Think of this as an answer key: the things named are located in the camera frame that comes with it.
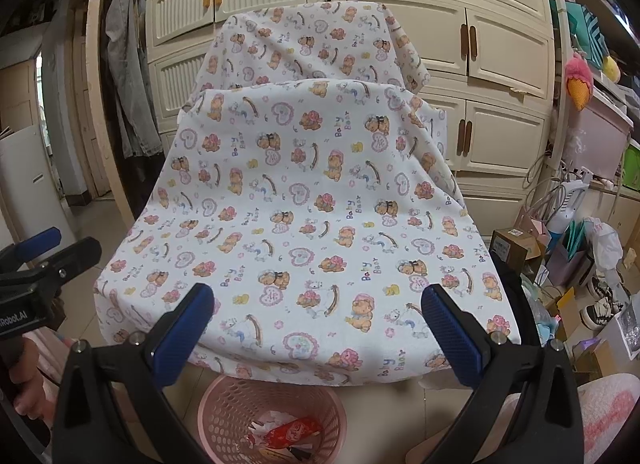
stuffed toy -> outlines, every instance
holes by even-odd
[[[593,74],[585,59],[574,52],[564,66],[566,90],[578,110],[584,109],[593,96]]]
[[[620,67],[618,67],[618,64],[612,57],[605,56],[602,59],[602,72],[613,83],[620,81]]]

pink plush toy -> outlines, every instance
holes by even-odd
[[[564,66],[566,90],[578,110],[584,109],[593,96],[593,74],[585,59],[574,52]]]

blue gripper pad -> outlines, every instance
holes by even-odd
[[[61,240],[62,235],[58,228],[45,229],[43,232],[16,244],[15,258],[22,263],[32,261],[56,247]]]
[[[482,380],[482,354],[433,287],[422,292],[422,316],[458,381],[475,389]]]
[[[213,291],[209,285],[195,284],[178,307],[167,313],[177,317],[153,352],[152,371],[159,388],[174,384],[178,379],[187,358],[207,328],[213,306]]]

pink trash basket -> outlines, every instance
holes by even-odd
[[[268,410],[295,417],[307,415],[322,424],[309,462],[331,464],[344,443],[347,418],[344,408],[328,386],[269,383],[220,376],[205,392],[198,408],[198,433],[202,447],[216,464],[271,464],[256,449],[241,441],[249,425]]]

metal screw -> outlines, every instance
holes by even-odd
[[[88,343],[85,340],[79,339],[73,345],[71,345],[71,350],[79,354],[80,352],[83,352],[87,348],[87,346]]]
[[[555,350],[556,352],[561,351],[562,349],[564,349],[564,344],[559,340],[559,339],[555,339],[553,338],[550,342],[549,345],[551,345],[551,348],[553,350]]]
[[[491,333],[491,341],[493,341],[496,345],[504,345],[507,343],[507,336],[505,336],[502,332],[494,331]]]
[[[145,340],[146,335],[144,332],[140,330],[136,330],[131,336],[129,336],[129,343],[132,345],[142,345]]]

